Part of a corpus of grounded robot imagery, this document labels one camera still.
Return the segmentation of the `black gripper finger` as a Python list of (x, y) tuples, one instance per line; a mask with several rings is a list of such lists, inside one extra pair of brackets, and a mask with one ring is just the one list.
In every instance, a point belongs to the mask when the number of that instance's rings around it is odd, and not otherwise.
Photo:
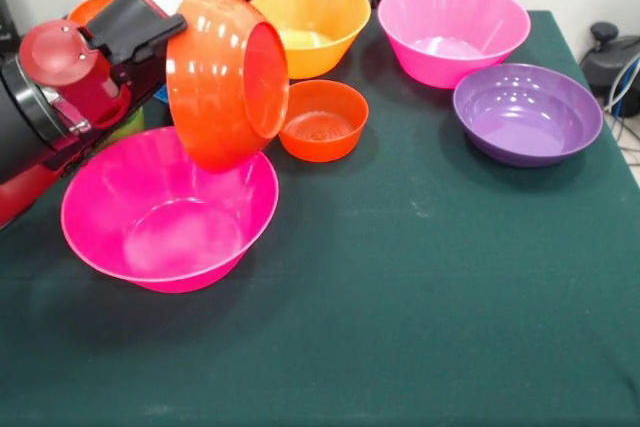
[(163, 54), (168, 41), (186, 28), (186, 19), (181, 14), (174, 14), (154, 20), (142, 30), (122, 35), (116, 40), (94, 35), (89, 45), (101, 51), (113, 66), (140, 64)]
[(137, 62), (112, 55), (112, 80), (118, 88), (113, 112), (129, 112), (147, 102), (166, 82), (166, 55), (153, 54)]

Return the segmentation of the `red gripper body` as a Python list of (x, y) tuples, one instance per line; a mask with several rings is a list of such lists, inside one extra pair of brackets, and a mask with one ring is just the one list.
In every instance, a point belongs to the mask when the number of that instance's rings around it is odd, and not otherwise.
[(124, 116), (131, 92), (111, 78), (111, 64), (85, 33), (64, 19), (41, 24), (23, 38), (19, 60), (32, 81), (54, 89), (93, 127), (106, 129)]

